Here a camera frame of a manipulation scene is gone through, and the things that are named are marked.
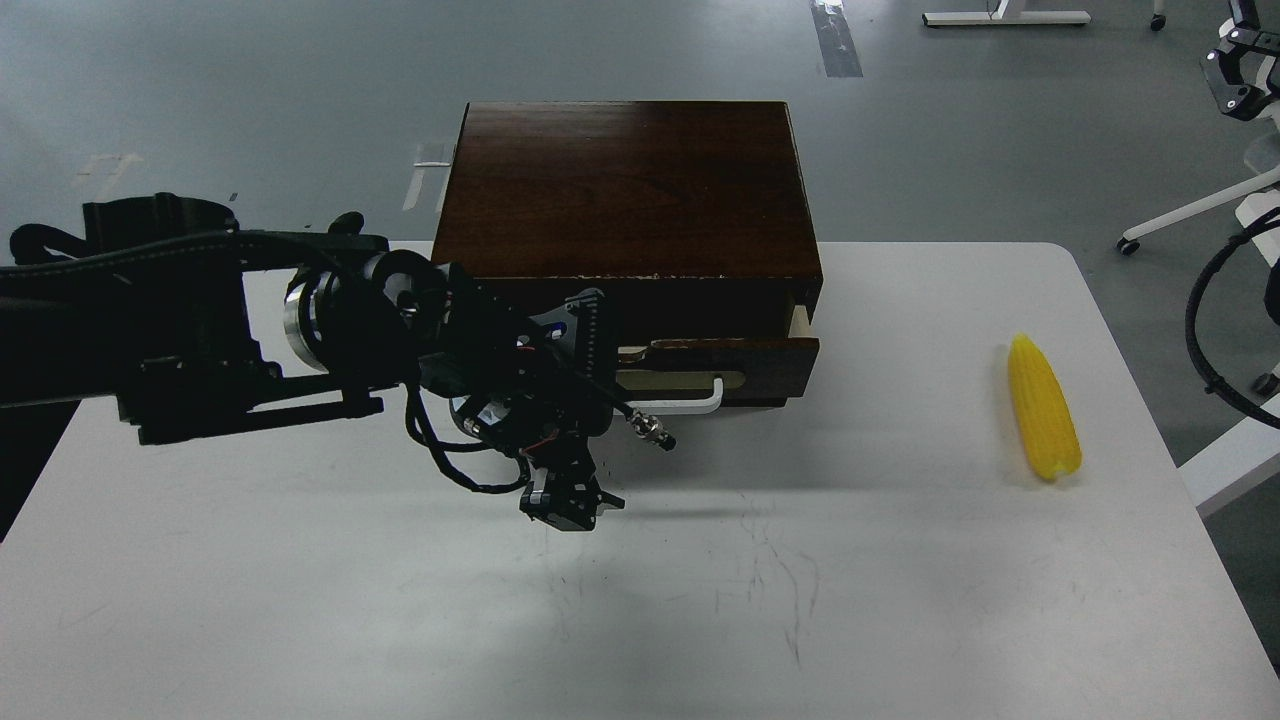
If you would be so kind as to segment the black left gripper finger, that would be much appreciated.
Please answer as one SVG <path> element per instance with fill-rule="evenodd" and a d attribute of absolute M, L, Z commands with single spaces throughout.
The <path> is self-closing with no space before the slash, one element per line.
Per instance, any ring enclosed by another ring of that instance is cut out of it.
<path fill-rule="evenodd" d="M 625 507 L 625 498 L 600 487 L 590 456 L 534 468 L 518 501 L 526 518 L 561 532 L 591 532 L 604 512 Z"/>

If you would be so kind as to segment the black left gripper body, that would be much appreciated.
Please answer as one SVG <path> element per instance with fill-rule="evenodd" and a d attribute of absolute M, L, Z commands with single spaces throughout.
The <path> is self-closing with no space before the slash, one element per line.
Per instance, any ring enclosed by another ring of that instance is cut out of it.
<path fill-rule="evenodd" d="M 521 313 L 460 264 L 412 263 L 404 273 L 404 425 L 442 475 L 465 480 L 456 454 L 509 457 L 584 480 L 589 441 L 621 414 L 664 451 L 675 437 L 635 407 L 616 379 L 614 305 L 589 287 L 540 315 Z"/>

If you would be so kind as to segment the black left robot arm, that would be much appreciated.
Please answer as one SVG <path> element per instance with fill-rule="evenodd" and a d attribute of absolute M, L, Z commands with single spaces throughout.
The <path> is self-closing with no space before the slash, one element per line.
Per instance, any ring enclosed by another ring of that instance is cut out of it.
<path fill-rule="evenodd" d="M 12 232 L 3 268 L 3 406 L 113 397 L 145 445 L 356 419 L 406 395 L 404 429 L 480 495 L 520 492 L 532 520 L 588 532 L 625 501 L 591 438 L 621 415 L 675 437 L 617 382 L 608 297 L 530 316 L 461 264 L 364 232 L 247 231 L 174 193 L 87 202 L 84 236 Z"/>

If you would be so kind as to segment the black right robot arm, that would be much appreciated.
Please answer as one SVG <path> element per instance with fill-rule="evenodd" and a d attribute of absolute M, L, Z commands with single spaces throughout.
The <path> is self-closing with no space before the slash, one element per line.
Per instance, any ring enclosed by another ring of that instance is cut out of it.
<path fill-rule="evenodd" d="M 1279 36 L 1262 27 L 1253 1 L 1230 1 L 1220 42 L 1199 68 L 1220 114 L 1240 122 L 1263 115 L 1279 99 Z"/>

